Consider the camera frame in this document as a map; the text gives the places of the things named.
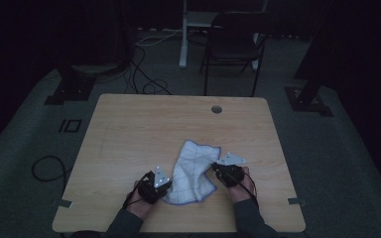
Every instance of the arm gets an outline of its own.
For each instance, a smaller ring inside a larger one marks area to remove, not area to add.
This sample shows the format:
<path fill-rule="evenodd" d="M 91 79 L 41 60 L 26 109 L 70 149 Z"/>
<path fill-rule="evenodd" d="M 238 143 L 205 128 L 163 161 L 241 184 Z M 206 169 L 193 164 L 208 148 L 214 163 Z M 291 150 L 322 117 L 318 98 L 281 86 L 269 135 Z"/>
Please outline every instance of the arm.
<path fill-rule="evenodd" d="M 106 238 L 136 238 L 145 218 L 150 213 L 153 204 L 150 204 L 134 191 L 130 203 L 126 209 L 120 209 L 113 222 L 106 231 Z"/>
<path fill-rule="evenodd" d="M 248 177 L 249 168 L 242 168 L 247 175 L 241 182 L 249 191 L 253 192 L 254 184 Z M 272 238 L 279 237 L 277 231 L 265 224 L 264 219 L 259 212 L 259 208 L 251 199 L 250 194 L 240 185 L 228 188 L 231 200 L 233 201 L 234 216 L 236 218 L 236 228 L 239 236 L 253 238 Z"/>

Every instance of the desk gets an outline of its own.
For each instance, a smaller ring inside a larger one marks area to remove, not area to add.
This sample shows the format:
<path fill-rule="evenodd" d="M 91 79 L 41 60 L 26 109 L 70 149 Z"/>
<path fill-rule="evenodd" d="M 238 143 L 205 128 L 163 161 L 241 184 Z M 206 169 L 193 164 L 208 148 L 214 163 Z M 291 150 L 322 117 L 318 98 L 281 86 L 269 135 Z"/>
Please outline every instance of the desk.
<path fill-rule="evenodd" d="M 268 0 L 264 0 L 261 6 L 261 11 L 265 11 L 268 4 Z M 182 18 L 182 48 L 181 57 L 179 59 L 179 67 L 185 68 L 188 64 L 188 27 L 205 27 L 209 28 L 212 20 L 217 15 L 215 12 L 196 12 L 188 11 L 188 0 L 184 0 L 184 13 Z M 257 62 L 253 62 L 252 66 L 256 70 Z"/>
<path fill-rule="evenodd" d="M 219 105 L 222 112 L 211 112 Z M 305 221 L 267 101 L 262 98 L 102 95 L 69 178 L 53 228 L 58 232 L 106 231 L 135 180 L 162 167 L 167 176 L 185 140 L 220 146 L 222 155 L 243 157 L 258 189 L 267 224 L 301 232 Z M 173 206 L 159 201 L 142 232 L 234 232 L 231 201 L 215 174 L 218 190 L 202 203 Z"/>

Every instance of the chair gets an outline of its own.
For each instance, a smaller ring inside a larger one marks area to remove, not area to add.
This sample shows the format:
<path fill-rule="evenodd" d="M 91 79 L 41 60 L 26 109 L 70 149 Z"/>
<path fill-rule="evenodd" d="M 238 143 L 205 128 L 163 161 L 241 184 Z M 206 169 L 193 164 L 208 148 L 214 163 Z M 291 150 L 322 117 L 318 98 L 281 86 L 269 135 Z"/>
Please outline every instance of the chair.
<path fill-rule="evenodd" d="M 274 31 L 276 16 L 269 12 L 227 12 L 219 13 L 208 29 L 207 41 L 199 73 L 205 69 L 203 95 L 208 87 L 208 68 L 210 65 L 244 65 L 243 72 L 251 61 L 257 60 L 258 66 L 251 97 L 255 94 L 265 50 L 265 41 Z"/>

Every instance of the gray carpet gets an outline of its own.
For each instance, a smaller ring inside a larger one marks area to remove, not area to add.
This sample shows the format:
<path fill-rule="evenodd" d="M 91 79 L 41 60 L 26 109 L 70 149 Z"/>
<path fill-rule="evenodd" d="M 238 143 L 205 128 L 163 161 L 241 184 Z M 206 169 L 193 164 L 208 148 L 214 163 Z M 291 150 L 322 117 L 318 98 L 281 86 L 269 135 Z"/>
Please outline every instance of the gray carpet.
<path fill-rule="evenodd" d="M 140 33 L 140 37 L 153 34 L 168 33 Z M 204 41 L 197 34 L 190 38 Z M 285 86 L 305 84 L 295 80 L 294 75 L 309 45 L 289 39 L 268 42 L 255 94 L 269 102 L 296 192 L 308 202 L 302 208 L 306 233 L 320 238 L 381 237 L 381 178 L 336 93 L 326 87 L 319 92 L 334 117 L 294 112 L 287 99 Z M 141 68 L 148 76 L 162 79 L 172 94 L 202 95 L 203 74 L 198 73 L 202 46 L 190 44 L 185 69 L 179 68 L 179 38 L 142 48 L 146 56 Z M 141 55 L 137 50 L 134 62 L 138 63 Z M 81 69 L 89 72 L 91 67 Z M 213 68 L 208 95 L 249 95 L 254 72 L 246 69 L 240 75 L 238 71 L 239 68 Z M 0 135 L 0 237 L 60 237 L 52 230 L 52 223 L 63 180 L 40 182 L 33 178 L 31 166 L 39 158 L 53 155 L 71 168 L 99 95 L 135 93 L 125 80 L 131 72 L 100 76 L 88 101 L 68 101 L 64 105 L 44 105 L 61 80 L 56 70 L 38 82 Z M 137 73 L 140 90 L 146 82 Z M 76 133 L 60 132 L 63 120 L 82 120 L 82 123 Z M 37 174 L 43 178 L 61 173 L 57 161 L 48 160 L 37 166 Z M 305 237 L 304 234 L 283 235 Z M 150 236 L 172 237 L 172 234 Z M 187 237 L 215 236 L 190 234 Z"/>

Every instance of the metal bracket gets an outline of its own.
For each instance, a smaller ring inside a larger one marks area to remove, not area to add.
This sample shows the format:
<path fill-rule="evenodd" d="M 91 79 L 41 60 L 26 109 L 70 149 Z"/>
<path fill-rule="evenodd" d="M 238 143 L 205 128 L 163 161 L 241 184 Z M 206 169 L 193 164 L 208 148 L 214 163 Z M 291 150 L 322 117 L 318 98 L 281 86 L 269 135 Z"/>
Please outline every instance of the metal bracket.
<path fill-rule="evenodd" d="M 227 155 L 220 158 L 217 161 L 217 163 L 222 166 L 233 166 L 233 165 L 245 164 L 246 160 L 227 152 Z"/>
<path fill-rule="evenodd" d="M 170 178 L 168 178 L 164 173 L 163 170 L 160 167 L 156 167 L 156 174 L 154 178 L 154 188 L 157 188 L 159 186 L 162 186 L 170 181 Z"/>
<path fill-rule="evenodd" d="M 72 201 L 61 199 L 59 202 L 59 206 L 65 207 L 65 208 L 70 208 L 72 206 Z"/>
<path fill-rule="evenodd" d="M 304 199 L 300 199 L 297 197 L 288 198 L 289 204 L 299 204 L 300 206 L 306 206 L 308 203 Z"/>

